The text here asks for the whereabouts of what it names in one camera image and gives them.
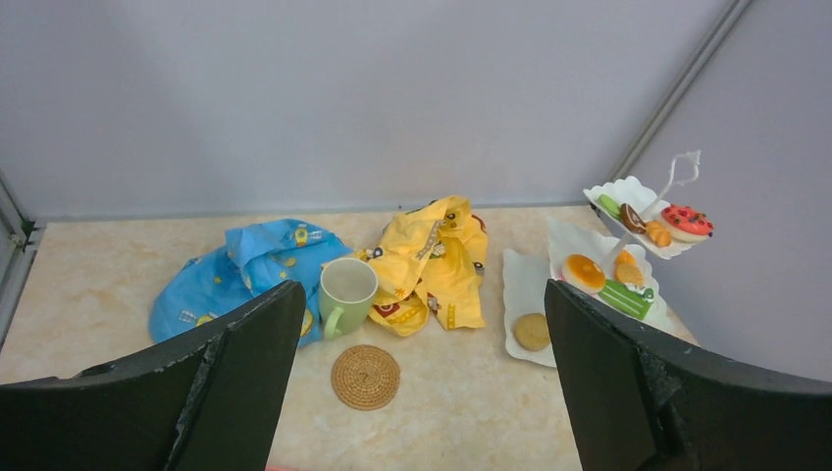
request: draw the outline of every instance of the crumpled cloth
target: crumpled cloth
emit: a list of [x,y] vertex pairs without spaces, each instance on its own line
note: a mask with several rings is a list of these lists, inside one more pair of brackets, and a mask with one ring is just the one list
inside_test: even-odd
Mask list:
[[485,327],[479,287],[489,238],[462,196],[396,215],[377,247],[359,252],[379,276],[370,318],[399,336],[431,314],[446,329]]
[[167,340],[227,314],[286,280],[306,290],[298,346],[320,340],[318,286],[323,264],[352,253],[333,233],[296,219],[226,231],[226,244],[192,258],[153,304],[148,329]]

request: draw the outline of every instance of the white wall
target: white wall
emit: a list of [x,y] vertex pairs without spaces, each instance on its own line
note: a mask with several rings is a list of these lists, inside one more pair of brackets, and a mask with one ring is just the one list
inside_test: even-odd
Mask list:
[[832,380],[832,2],[758,0],[633,174],[661,186],[669,158],[702,149],[670,199],[713,239],[655,261],[661,292],[704,346]]
[[724,0],[9,0],[0,168],[30,216],[565,202]]

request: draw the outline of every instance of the mug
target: mug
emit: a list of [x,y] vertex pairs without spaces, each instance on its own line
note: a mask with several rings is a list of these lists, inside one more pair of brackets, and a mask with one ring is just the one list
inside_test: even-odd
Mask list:
[[376,271],[357,258],[339,258],[325,266],[318,290],[324,339],[336,339],[358,329],[370,314],[378,288]]

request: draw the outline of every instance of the round woven coaster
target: round woven coaster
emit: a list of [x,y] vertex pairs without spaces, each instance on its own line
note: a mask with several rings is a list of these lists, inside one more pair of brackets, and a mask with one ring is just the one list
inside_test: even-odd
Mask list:
[[333,389],[346,405],[358,410],[384,407],[398,391],[398,363],[372,345],[356,345],[333,365]]

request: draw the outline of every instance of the marble patterned table surface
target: marble patterned table surface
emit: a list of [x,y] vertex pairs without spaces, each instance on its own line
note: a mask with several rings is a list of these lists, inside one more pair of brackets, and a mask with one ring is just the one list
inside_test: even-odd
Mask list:
[[[400,339],[367,323],[298,350],[269,463],[303,470],[580,469],[557,372],[511,358],[502,326],[502,251],[546,257],[546,219],[608,234],[588,206],[481,209],[489,230],[480,289],[488,325],[445,332],[435,320]],[[223,244],[224,230],[289,215],[52,223],[6,343],[0,383],[57,376],[152,343],[153,299],[189,258]],[[375,244],[393,213],[290,215]],[[693,342],[672,312],[671,334]],[[336,358],[369,343],[389,351],[401,385],[385,408],[360,412],[330,386]]]

